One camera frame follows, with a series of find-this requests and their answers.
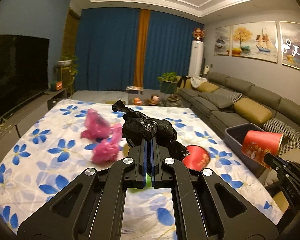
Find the plastic bag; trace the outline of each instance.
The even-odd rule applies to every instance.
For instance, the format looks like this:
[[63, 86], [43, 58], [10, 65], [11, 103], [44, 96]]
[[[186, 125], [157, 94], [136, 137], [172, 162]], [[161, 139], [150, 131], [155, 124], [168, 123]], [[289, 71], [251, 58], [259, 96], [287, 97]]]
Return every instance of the plastic bag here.
[[93, 109], [88, 110], [84, 126], [87, 130], [81, 133], [81, 138], [106, 139], [111, 133], [110, 123]]
[[182, 161], [190, 154], [185, 146], [176, 141], [177, 131], [169, 121], [151, 118], [141, 112], [136, 112], [126, 107], [121, 100], [112, 105], [112, 110], [126, 113], [122, 116], [125, 120], [122, 137], [127, 139], [130, 147], [141, 145], [142, 138], [150, 140], [155, 136], [157, 144], [169, 150], [170, 157]]
[[119, 142], [122, 140], [122, 126], [115, 124], [111, 127], [112, 138], [102, 140], [93, 150], [91, 161], [94, 163], [114, 162], [117, 160], [120, 150]]

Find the orange curtain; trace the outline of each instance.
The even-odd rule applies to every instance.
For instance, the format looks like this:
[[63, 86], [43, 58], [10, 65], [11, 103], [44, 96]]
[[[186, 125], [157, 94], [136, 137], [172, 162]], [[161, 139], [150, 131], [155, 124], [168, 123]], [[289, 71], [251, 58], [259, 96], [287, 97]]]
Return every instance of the orange curtain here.
[[143, 71], [146, 58], [147, 35], [150, 19], [150, 10], [141, 9], [139, 14], [138, 44], [136, 64], [134, 68], [133, 85], [143, 87]]

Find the black plastic bag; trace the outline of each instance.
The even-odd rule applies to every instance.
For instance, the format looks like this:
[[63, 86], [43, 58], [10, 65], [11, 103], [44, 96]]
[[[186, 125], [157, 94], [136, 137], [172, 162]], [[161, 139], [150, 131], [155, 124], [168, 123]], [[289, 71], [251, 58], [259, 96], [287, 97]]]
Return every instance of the black plastic bag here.
[[190, 154], [185, 146], [176, 141], [177, 131], [169, 121], [136, 112], [126, 107], [121, 100], [112, 105], [112, 110], [126, 113], [122, 116], [125, 120], [122, 126], [122, 137], [127, 139], [130, 147], [141, 145], [142, 138], [150, 140], [155, 136], [157, 144], [169, 150], [170, 157], [182, 161]]

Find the pink plastic bag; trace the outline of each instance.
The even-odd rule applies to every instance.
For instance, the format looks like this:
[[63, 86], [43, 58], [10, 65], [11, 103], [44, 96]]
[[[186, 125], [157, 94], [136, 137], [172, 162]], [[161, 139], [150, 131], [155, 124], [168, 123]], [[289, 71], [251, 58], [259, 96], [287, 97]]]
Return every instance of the pink plastic bag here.
[[81, 138], [106, 139], [109, 137], [111, 132], [109, 122], [102, 118], [102, 116], [93, 109], [88, 110], [84, 126], [87, 128], [87, 130], [81, 133]]
[[102, 140], [93, 150], [91, 161], [93, 163], [114, 162], [117, 160], [120, 150], [119, 142], [122, 140], [122, 125], [117, 123], [112, 130], [111, 141]]

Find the gray trash bin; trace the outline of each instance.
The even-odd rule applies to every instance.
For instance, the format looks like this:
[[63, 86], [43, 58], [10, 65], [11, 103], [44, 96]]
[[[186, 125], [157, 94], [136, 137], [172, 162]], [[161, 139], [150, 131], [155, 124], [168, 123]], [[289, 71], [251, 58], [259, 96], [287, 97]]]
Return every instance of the gray trash bin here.
[[239, 159], [247, 166], [247, 168], [255, 175], [257, 178], [266, 169], [264, 166], [256, 163], [254, 160], [250, 159], [248, 156], [241, 152], [242, 144], [244, 138], [248, 131], [264, 131], [260, 127], [254, 125], [253, 123], [245, 123], [237, 126], [226, 128], [224, 142], [228, 147], [239, 157]]

